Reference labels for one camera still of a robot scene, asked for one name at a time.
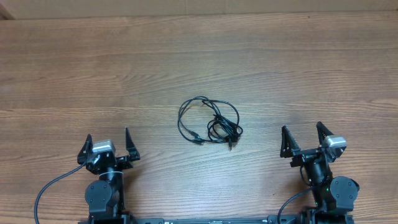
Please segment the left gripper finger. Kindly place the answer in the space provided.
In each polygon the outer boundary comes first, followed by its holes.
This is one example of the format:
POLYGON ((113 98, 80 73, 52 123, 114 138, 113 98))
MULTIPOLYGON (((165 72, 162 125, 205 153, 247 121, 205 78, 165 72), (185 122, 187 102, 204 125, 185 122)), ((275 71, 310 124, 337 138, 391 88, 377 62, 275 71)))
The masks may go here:
POLYGON ((82 147, 82 149, 80 150, 80 152, 77 155, 77 163, 78 164, 84 164, 87 159, 88 156, 92 153, 92 148, 93 148, 93 140, 91 135, 87 135, 85 143, 82 147))
POLYGON ((125 137, 126 137, 126 150, 129 153, 129 160, 130 161, 138 161, 141 159, 139 151, 137 150, 136 146, 134 145, 129 129, 125 128, 125 137))

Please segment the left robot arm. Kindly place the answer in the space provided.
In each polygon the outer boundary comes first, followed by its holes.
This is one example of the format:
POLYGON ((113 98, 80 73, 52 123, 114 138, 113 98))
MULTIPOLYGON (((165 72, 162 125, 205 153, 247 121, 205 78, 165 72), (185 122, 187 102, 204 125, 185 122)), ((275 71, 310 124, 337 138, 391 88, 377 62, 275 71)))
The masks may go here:
POLYGON ((93 142, 91 135, 77 155, 77 163, 98 176, 85 190, 89 206, 88 223, 136 223, 132 213, 126 210, 124 171, 133 168, 133 162, 141 157, 134 145, 129 129, 125 129, 125 156, 116 156, 112 140, 93 142))

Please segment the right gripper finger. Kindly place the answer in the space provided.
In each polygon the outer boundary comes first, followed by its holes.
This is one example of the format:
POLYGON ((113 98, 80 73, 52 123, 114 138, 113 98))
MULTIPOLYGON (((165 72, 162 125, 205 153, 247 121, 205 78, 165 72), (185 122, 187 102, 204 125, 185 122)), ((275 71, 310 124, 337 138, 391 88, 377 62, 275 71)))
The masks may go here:
POLYGON ((333 133, 321 121, 317 122, 316 127, 317 127, 319 144, 322 144, 327 136, 333 135, 333 133))
POLYGON ((282 127, 282 142, 280 147, 280 157, 294 157, 300 151, 300 147, 291 135, 287 126, 282 127))

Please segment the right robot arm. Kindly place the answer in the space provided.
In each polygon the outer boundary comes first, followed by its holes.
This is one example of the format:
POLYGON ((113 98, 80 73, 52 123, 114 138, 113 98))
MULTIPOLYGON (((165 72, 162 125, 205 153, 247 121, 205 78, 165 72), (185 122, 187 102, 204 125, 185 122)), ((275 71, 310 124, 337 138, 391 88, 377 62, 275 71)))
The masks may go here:
POLYGON ((318 147, 302 150, 287 126, 281 129, 280 157, 291 158, 290 166, 298 167, 308 189, 289 198, 279 209, 277 223, 353 223, 349 213, 360 190, 359 184, 348 177, 333 177, 330 164, 347 147, 346 139, 333 134, 322 122, 317 123, 318 147), (305 207, 299 215, 283 215, 284 208, 295 199, 311 192, 314 207, 305 207))

